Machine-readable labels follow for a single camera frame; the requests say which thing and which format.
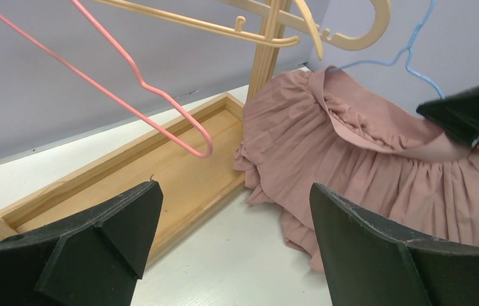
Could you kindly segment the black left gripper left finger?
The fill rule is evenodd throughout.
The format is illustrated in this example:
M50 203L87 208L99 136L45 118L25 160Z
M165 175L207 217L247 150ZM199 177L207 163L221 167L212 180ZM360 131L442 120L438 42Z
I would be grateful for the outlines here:
M161 208L157 181L0 241L0 305L129 305Z

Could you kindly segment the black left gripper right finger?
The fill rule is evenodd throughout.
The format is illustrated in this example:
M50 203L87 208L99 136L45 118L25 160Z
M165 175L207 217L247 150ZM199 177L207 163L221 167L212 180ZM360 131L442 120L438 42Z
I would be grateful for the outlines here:
M318 183L310 208L333 305L479 305L479 247L403 226Z

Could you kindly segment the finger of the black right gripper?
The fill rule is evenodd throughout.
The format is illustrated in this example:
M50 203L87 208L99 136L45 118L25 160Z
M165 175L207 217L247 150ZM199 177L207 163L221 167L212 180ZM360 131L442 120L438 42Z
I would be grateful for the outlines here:
M454 141L479 152L479 86L419 105L416 112Z

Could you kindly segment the pink pleated skirt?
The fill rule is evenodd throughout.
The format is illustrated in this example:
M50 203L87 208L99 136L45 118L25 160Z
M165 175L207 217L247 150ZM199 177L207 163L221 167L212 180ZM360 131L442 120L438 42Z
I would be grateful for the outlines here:
M310 210L319 183L428 235L479 247L479 152L344 71L290 71L243 109L234 168L249 205L282 207L285 243L323 264Z

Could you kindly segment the wooden hanger rack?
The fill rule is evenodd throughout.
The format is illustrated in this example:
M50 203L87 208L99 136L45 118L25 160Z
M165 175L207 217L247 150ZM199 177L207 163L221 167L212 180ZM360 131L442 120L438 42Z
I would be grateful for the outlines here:
M199 151L205 139L144 90L119 52L70 1L0 1L0 239L98 205L150 180L164 194L153 265L242 190L242 138L253 48L107 4L84 1L213 140L199 159L117 103Z

